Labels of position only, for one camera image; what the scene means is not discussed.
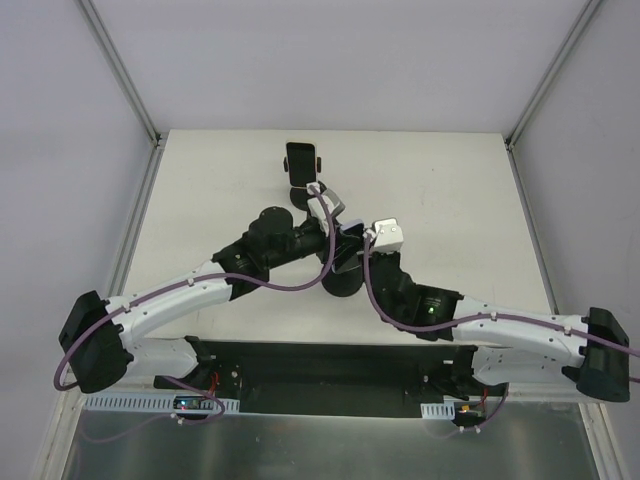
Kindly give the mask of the black phone stand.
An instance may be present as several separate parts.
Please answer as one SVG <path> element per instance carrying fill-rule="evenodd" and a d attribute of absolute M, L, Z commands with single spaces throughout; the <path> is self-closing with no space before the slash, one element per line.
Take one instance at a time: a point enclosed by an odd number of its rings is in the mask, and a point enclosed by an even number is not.
<path fill-rule="evenodd" d="M 321 167 L 319 163 L 318 163 L 318 169 L 320 173 Z M 319 180 L 319 173 L 318 173 L 316 182 L 319 182 L 323 187 L 325 187 L 324 183 Z M 290 186 L 289 199 L 293 204 L 293 206 L 296 207 L 297 209 L 303 210 L 303 211 L 307 210 L 307 200 L 309 199 L 309 195 L 306 193 L 306 188 L 296 189 Z"/>
<path fill-rule="evenodd" d="M 353 268 L 342 273 L 332 270 L 323 278 L 321 284 L 330 295 L 338 298 L 350 297 L 356 294 L 364 283 L 361 267 Z"/>

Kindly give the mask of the black phone cream case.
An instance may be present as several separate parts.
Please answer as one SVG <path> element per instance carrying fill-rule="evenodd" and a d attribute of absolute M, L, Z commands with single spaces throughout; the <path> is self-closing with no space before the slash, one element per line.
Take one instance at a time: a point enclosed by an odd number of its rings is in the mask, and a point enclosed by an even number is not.
<path fill-rule="evenodd" d="M 312 143 L 287 142 L 284 167 L 292 188 L 305 189 L 317 181 L 319 173 L 316 147 Z"/>

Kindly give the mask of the black phone lilac case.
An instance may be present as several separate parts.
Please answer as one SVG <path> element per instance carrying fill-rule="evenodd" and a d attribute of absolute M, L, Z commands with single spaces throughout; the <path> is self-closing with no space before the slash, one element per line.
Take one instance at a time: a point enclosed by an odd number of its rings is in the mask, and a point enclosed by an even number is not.
<path fill-rule="evenodd" d="M 332 272 L 343 273 L 351 269 L 363 249 L 364 222 L 361 219 L 340 224 L 336 230 L 336 244 Z"/>

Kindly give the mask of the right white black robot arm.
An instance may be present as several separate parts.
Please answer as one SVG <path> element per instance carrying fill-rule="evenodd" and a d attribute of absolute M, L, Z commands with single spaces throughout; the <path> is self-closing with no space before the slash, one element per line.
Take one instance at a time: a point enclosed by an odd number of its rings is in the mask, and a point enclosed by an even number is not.
<path fill-rule="evenodd" d="M 422 340 L 475 345 L 469 359 L 450 369 L 457 392 L 473 394 L 483 385 L 571 382 L 596 400 L 629 401 L 629 359 L 639 353 L 611 311 L 526 313 L 418 284 L 401 269 L 398 253 L 367 253 L 362 264 L 369 300 L 382 321 Z"/>

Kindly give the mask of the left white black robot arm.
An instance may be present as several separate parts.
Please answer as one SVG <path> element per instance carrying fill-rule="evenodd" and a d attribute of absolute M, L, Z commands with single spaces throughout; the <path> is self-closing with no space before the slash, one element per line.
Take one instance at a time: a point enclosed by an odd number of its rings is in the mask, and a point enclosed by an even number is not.
<path fill-rule="evenodd" d="M 337 218 L 342 205 L 322 207 L 312 199 L 307 217 L 294 225 L 289 210 L 263 210 L 242 236 L 196 268 L 145 291 L 103 299 L 96 291 L 80 295 L 58 336 L 64 352 L 54 386 L 67 390 L 62 371 L 70 369 L 73 387 L 101 392 L 124 378 L 171 376 L 188 388 L 204 387 L 211 365 L 187 336 L 152 339 L 150 333 L 193 312 L 226 304 L 259 288 L 280 292 L 307 290 L 337 268 L 347 228 Z M 322 268 L 301 285 L 278 285 L 273 269 L 319 257 Z"/>

